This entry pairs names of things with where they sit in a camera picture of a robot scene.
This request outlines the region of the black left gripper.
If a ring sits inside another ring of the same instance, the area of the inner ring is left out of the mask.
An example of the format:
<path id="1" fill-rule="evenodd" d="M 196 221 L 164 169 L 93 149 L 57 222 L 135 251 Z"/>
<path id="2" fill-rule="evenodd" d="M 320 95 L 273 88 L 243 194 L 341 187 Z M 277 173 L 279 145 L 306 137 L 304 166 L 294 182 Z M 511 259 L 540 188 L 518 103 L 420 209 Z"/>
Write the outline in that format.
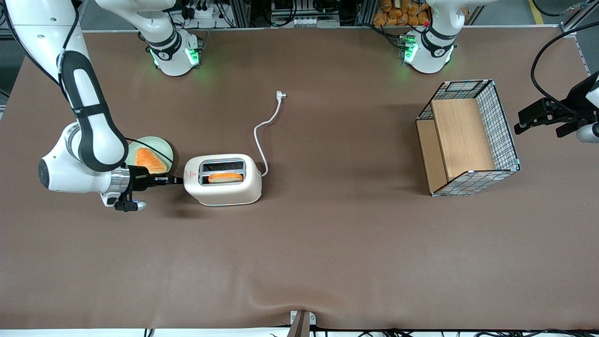
<path id="1" fill-rule="evenodd" d="M 576 137 L 598 137 L 599 83 L 598 71 L 571 88 L 567 97 L 561 101 L 571 112 L 565 113 L 567 121 L 556 128 L 557 137 L 565 137 L 572 132 Z M 530 128 L 541 125 L 561 123 L 561 119 L 550 118 L 551 100 L 541 98 L 518 112 L 519 122 L 514 132 L 520 135 Z"/>

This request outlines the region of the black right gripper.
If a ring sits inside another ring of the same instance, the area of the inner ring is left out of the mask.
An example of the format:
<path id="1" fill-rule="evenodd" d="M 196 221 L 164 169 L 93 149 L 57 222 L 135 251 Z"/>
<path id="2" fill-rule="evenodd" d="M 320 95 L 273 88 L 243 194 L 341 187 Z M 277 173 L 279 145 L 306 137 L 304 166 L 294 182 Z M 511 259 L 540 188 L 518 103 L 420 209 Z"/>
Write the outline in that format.
<path id="1" fill-rule="evenodd" d="M 151 186 L 168 186 L 171 183 L 183 183 L 182 177 L 173 174 L 150 174 L 147 167 L 128 166 L 129 185 L 127 192 L 144 191 Z"/>

